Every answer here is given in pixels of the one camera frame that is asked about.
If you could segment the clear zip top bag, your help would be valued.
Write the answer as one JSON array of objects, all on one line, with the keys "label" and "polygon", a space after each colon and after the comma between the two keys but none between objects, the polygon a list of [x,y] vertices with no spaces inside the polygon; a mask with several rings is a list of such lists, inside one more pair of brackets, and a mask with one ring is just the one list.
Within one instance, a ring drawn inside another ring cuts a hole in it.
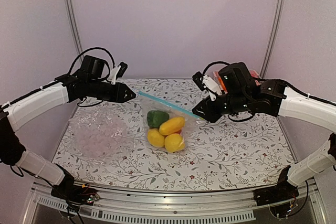
[{"label": "clear zip top bag", "polygon": [[187,139],[203,120],[192,112],[153,95],[138,92],[145,136],[151,147],[176,153],[187,147]]}]

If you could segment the green toy pepper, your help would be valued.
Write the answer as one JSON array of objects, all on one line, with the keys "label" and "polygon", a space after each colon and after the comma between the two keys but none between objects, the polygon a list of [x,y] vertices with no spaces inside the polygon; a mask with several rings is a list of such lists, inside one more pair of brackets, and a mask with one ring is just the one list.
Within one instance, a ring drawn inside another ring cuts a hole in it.
[{"label": "green toy pepper", "polygon": [[170,115],[164,111],[151,110],[147,113],[146,121],[149,128],[159,128],[161,124],[170,119]]}]

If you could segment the yellow toy lemon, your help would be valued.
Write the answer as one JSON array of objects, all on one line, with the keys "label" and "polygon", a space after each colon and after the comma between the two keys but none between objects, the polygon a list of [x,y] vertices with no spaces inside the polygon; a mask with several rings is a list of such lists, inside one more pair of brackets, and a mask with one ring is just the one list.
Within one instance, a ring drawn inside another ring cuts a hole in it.
[{"label": "yellow toy lemon", "polygon": [[164,147],[165,136],[159,133],[158,129],[149,129],[147,133],[148,142],[158,148]]},{"label": "yellow toy lemon", "polygon": [[168,135],[165,138],[164,147],[170,153],[183,150],[185,148],[183,137],[177,133]]}]

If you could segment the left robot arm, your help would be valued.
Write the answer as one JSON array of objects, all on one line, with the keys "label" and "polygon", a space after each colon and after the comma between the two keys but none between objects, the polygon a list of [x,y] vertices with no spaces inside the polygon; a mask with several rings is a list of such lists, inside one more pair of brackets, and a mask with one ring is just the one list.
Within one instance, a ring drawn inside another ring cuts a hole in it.
[{"label": "left robot arm", "polygon": [[[113,103],[134,99],[136,94],[126,84],[117,82],[126,71],[127,64],[108,65],[103,59],[86,55],[75,72],[56,77],[51,83],[2,105],[1,162],[46,180],[56,186],[67,200],[75,199],[78,188],[74,185],[74,178],[62,167],[28,150],[19,141],[16,132],[45,112],[78,99],[96,98]],[[108,67],[106,77],[102,76],[104,67]]]}]

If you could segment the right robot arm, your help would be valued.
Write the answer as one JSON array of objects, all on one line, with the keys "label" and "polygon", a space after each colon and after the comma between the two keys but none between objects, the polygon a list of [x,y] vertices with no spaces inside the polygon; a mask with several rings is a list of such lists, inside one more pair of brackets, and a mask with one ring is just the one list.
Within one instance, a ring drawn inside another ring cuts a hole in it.
[{"label": "right robot arm", "polygon": [[223,115],[231,118],[242,112],[294,118],[308,122],[332,133],[329,139],[302,161],[283,169],[271,196],[276,201],[284,200],[305,180],[335,165],[335,103],[304,93],[281,79],[253,77],[243,62],[225,63],[219,71],[226,93],[206,74],[197,72],[192,76],[202,91],[208,92],[196,105],[193,114],[215,123]]}]

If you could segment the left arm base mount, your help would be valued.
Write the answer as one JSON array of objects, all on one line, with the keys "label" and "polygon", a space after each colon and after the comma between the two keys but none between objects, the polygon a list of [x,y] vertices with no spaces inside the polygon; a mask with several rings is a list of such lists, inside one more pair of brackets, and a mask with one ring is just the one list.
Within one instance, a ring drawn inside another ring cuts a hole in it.
[{"label": "left arm base mount", "polygon": [[67,200],[76,205],[93,205],[100,199],[98,191],[90,187],[89,183],[75,185],[74,177],[63,169],[64,178],[59,185],[53,185],[51,195]]}]

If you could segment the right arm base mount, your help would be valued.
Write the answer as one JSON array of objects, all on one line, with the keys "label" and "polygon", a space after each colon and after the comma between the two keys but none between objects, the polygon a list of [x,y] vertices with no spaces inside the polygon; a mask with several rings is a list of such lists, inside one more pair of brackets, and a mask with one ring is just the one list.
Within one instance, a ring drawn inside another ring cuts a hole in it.
[{"label": "right arm base mount", "polygon": [[257,206],[277,203],[299,196],[298,186],[290,184],[288,179],[289,167],[283,169],[274,186],[256,189],[253,191],[254,201]]}]

